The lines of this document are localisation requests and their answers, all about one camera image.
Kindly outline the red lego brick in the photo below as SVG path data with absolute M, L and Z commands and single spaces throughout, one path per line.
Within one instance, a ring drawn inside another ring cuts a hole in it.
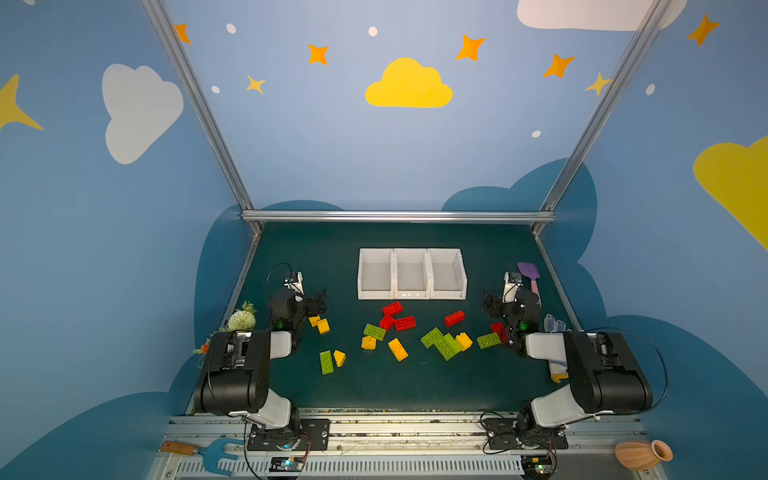
M 398 332 L 413 329 L 416 325 L 417 323 L 414 316 L 402 317 L 394 321 L 395 329 Z
M 450 328 L 454 325 L 461 323 L 465 318 L 466 318 L 466 314 L 463 311 L 459 310 L 447 315 L 444 318 L 444 325 L 447 328 Z
M 403 310 L 404 307 L 399 301 L 393 302 L 382 308 L 383 314 L 389 317 L 395 317 L 396 315 L 402 313 Z
M 508 342 L 508 329 L 503 323 L 496 322 L 492 324 L 491 330 L 498 335 L 502 343 Z
M 395 326 L 395 322 L 396 320 L 393 317 L 386 315 L 380 321 L 379 327 L 385 329 L 386 331 L 390 331 Z

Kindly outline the yellow sloped lego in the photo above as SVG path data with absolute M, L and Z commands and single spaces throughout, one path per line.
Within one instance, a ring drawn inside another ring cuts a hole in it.
M 333 352 L 333 358 L 335 361 L 335 364 L 338 368 L 342 367 L 346 361 L 346 354 L 340 350 L 335 350 Z

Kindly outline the orange-yellow small lego cube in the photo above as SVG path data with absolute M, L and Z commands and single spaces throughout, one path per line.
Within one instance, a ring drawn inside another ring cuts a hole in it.
M 376 349 L 377 340 L 372 336 L 364 336 L 361 341 L 361 348 L 372 351 Z

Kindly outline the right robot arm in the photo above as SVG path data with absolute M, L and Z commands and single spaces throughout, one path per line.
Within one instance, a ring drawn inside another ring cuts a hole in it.
M 487 294 L 482 309 L 499 319 L 499 340 L 518 355 L 565 368 L 566 384 L 522 403 L 512 424 L 522 448 L 543 448 L 565 428 L 600 415 L 635 415 L 655 407 L 652 386 L 617 330 L 546 332 L 539 296 L 525 288 Z

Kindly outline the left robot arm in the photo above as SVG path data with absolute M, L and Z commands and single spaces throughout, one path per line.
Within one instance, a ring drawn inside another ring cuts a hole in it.
M 268 327 L 259 329 L 254 304 L 244 302 L 207 343 L 194 409 L 243 420 L 249 449 L 296 449 L 303 441 L 298 408 L 270 387 L 271 364 L 296 353 L 303 324 L 326 311 L 324 290 L 307 297 L 284 287 L 270 298 Z

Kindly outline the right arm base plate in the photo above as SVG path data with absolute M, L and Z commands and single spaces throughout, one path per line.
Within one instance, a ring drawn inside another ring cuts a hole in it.
M 565 450 L 569 447 L 563 429 L 547 429 L 535 424 L 519 424 L 515 418 L 483 417 L 480 426 L 486 434 L 485 450 Z

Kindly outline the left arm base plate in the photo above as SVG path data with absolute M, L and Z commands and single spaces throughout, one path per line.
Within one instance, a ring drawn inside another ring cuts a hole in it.
M 330 425 L 330 420 L 325 418 L 300 419 L 280 429 L 263 429 L 252 424 L 245 440 L 246 449 L 249 452 L 325 451 L 330 438 Z

